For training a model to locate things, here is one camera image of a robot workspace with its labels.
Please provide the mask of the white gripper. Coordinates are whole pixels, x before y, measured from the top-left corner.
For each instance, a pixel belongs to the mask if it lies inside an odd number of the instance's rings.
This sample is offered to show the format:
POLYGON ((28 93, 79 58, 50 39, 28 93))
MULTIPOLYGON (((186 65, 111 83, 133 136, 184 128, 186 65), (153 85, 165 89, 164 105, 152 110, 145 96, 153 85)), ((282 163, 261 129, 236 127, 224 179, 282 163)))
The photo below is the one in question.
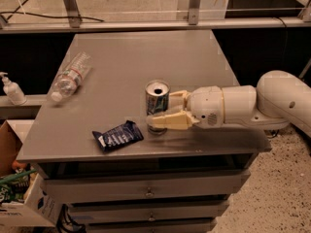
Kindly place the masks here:
POLYGON ((146 122, 157 129, 187 130, 192 126, 203 129, 219 128, 224 124, 223 91, 206 86, 192 93, 179 90, 169 94, 169 109, 185 109, 173 114, 147 116, 146 122))

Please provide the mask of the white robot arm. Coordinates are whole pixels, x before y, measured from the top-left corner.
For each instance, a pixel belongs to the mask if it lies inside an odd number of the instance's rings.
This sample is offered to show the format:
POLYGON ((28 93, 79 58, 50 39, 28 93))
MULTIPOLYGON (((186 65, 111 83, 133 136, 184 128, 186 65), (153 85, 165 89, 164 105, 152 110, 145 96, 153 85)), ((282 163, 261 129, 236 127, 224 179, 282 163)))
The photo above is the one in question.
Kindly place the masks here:
POLYGON ((158 129, 242 125, 277 130, 293 124, 311 136, 311 87, 284 71, 269 71, 256 86, 205 86, 169 95, 168 109, 147 117, 158 129))

